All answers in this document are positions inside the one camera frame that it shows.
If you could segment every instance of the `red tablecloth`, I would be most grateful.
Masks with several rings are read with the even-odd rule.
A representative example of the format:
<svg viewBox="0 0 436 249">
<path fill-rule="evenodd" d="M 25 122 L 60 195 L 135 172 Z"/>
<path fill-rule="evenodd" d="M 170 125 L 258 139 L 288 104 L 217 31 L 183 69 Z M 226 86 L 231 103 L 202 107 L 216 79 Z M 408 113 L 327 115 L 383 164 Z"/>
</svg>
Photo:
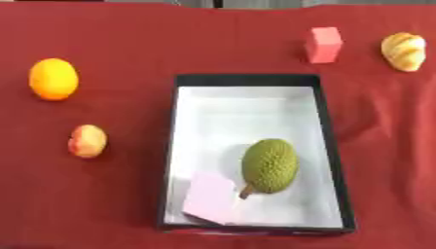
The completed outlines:
<svg viewBox="0 0 436 249">
<path fill-rule="evenodd" d="M 219 11 L 147 4 L 0 4 L 0 244 L 47 248 L 433 248 L 436 6 Z M 310 65 L 309 28 L 337 26 L 339 60 Z M 393 70 L 381 39 L 428 42 L 417 73 Z M 39 100 L 31 65 L 80 71 L 64 102 Z M 322 77 L 359 229 L 339 237 L 164 234 L 153 229 L 177 73 Z M 76 125 L 102 126 L 97 160 L 68 154 Z"/>
</svg>

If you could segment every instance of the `black box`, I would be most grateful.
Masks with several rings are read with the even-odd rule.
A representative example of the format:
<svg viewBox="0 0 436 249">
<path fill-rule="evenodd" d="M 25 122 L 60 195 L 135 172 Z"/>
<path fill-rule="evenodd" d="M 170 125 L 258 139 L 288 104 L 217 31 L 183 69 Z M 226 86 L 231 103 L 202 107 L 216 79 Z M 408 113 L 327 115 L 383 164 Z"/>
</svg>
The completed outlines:
<svg viewBox="0 0 436 249">
<path fill-rule="evenodd" d="M 289 141 L 300 159 L 294 183 L 254 195 L 229 225 L 182 213 L 190 179 L 213 170 L 243 188 L 240 159 L 265 138 Z M 355 230 L 341 161 L 316 75 L 179 75 L 158 225 L 164 231 L 253 234 L 338 234 Z"/>
</svg>

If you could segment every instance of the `pink block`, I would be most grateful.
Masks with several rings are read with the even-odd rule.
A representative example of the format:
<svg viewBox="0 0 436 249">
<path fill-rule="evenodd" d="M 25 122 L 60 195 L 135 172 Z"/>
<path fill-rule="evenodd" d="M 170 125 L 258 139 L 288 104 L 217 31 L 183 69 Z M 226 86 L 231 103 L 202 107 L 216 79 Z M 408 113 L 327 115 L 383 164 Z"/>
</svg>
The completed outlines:
<svg viewBox="0 0 436 249">
<path fill-rule="evenodd" d="M 183 213 L 224 225 L 232 219 L 235 197 L 233 181 L 218 173 L 198 173 L 191 181 Z"/>
<path fill-rule="evenodd" d="M 335 61 L 343 45 L 336 27 L 315 27 L 306 40 L 306 50 L 310 63 Z"/>
</svg>

